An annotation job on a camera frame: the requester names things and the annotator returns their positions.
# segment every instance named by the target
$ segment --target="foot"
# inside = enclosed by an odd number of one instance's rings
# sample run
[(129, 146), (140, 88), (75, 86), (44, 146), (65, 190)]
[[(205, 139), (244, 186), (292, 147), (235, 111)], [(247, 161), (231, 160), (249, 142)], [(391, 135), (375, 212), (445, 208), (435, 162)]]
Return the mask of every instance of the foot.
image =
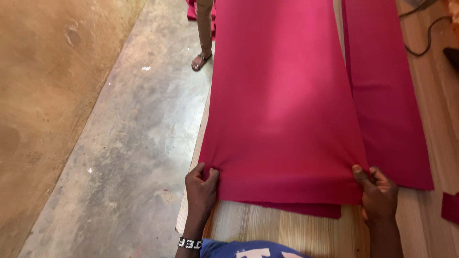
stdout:
[(206, 54), (204, 52), (201, 52), (195, 59), (193, 59), (193, 62), (191, 63), (191, 68), (193, 68), (194, 71), (199, 71), (201, 68), (204, 66), (206, 61), (212, 56), (212, 53)]

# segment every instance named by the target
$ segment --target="black sandal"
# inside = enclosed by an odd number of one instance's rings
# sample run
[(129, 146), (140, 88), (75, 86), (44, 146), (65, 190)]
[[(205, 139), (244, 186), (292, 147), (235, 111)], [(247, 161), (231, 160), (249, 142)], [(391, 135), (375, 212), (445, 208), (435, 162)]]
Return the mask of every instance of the black sandal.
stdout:
[[(205, 58), (203, 55), (199, 54), (198, 55), (202, 60), (204, 60), (204, 63), (202, 64), (202, 67), (206, 64), (207, 60), (209, 60), (211, 57), (212, 57), (212, 54), (210, 54), (210, 56), (208, 58)], [(193, 69), (193, 71), (195, 72), (198, 72), (201, 70), (201, 66), (199, 66), (198, 64), (196, 65), (197, 69), (195, 68), (195, 66), (193, 65), (193, 63), (191, 63), (191, 69)]]

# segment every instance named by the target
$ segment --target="black cord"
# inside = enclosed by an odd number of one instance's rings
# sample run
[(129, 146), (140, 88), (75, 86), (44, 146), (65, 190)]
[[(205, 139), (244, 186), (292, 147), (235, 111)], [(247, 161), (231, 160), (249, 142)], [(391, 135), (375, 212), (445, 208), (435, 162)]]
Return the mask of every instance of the black cord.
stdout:
[[(399, 15), (398, 18), (399, 19), (405, 18), (405, 17), (407, 17), (407, 16), (419, 11), (422, 7), (424, 7), (424, 4), (421, 4), (420, 6), (416, 7), (415, 9), (413, 9), (413, 10), (411, 10), (409, 12), (406, 12), (406, 13), (403, 13), (403, 14)], [(411, 55), (417, 56), (417, 57), (425, 55), (429, 51), (430, 46), (432, 44), (432, 34), (431, 34), (432, 27), (435, 25), (435, 23), (437, 23), (437, 22), (439, 22), (441, 20), (449, 20), (449, 22), (453, 22), (453, 18), (451, 16), (443, 16), (443, 17), (438, 18), (437, 20), (432, 22), (432, 24), (429, 26), (429, 28), (427, 30), (427, 47), (425, 48), (425, 50), (422, 51), (421, 53), (416, 53), (416, 52), (412, 51), (405, 43), (406, 51), (408, 51), (408, 53), (410, 53)]]

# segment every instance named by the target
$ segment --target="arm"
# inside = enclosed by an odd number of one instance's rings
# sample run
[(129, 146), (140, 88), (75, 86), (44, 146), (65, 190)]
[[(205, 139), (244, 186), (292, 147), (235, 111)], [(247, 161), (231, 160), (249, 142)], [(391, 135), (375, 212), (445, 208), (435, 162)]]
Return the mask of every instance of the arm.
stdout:
[[(217, 200), (217, 183), (220, 172), (210, 169), (210, 177), (202, 180), (204, 163), (199, 163), (185, 177), (185, 187), (188, 198), (188, 217), (186, 218), (183, 237), (191, 240), (200, 240), (206, 222)], [(199, 249), (179, 247), (175, 258), (199, 258)]]
[(402, 243), (395, 213), (398, 186), (378, 168), (371, 167), (371, 179), (358, 165), (354, 178), (363, 187), (362, 216), (370, 231), (371, 258), (403, 258)]

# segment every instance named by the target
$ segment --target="blue t-shirt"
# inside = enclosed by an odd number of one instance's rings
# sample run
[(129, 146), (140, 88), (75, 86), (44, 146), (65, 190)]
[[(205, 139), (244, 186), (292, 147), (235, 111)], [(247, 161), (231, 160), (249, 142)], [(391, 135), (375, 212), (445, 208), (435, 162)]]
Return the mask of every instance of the blue t-shirt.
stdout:
[(311, 258), (269, 241), (220, 242), (204, 239), (201, 258)]

